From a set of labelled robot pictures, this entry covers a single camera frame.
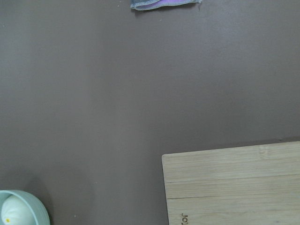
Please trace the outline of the white steamed bun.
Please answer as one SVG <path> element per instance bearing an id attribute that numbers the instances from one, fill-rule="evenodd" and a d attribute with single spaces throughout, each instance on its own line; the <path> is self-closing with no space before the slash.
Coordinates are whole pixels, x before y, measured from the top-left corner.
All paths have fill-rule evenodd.
<path id="1" fill-rule="evenodd" d="M 33 218 L 29 207 L 12 195 L 2 205 L 1 220 L 5 225 L 31 225 Z"/>

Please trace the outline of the mint green bowl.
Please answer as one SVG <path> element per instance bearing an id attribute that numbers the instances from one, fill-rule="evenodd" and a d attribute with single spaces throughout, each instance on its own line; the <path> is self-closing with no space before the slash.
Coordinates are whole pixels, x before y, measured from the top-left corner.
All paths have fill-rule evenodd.
<path id="1" fill-rule="evenodd" d="M 31 225 L 49 225 L 50 218 L 45 206 L 42 202 L 35 197 L 34 195 L 21 191 L 21 190 L 2 190 L 0 192 L 0 211 L 2 209 L 2 205 L 4 201 L 10 196 L 16 196 L 20 198 L 30 209 L 32 214 L 32 224 Z"/>

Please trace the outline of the grey folded cloth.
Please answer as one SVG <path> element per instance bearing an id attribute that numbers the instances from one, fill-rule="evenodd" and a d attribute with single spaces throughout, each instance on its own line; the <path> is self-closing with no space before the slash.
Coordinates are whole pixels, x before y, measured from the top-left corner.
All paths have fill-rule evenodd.
<path id="1" fill-rule="evenodd" d="M 130 8 L 137 11 L 147 11 L 161 7 L 176 7 L 198 3 L 202 3 L 202 0 L 132 0 Z"/>

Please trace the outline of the wooden cutting board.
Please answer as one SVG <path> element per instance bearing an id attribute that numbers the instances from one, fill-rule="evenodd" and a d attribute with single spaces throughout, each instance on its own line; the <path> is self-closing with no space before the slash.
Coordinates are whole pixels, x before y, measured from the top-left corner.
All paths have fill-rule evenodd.
<path id="1" fill-rule="evenodd" d="M 297 225 L 300 143 L 165 154 L 171 225 Z"/>

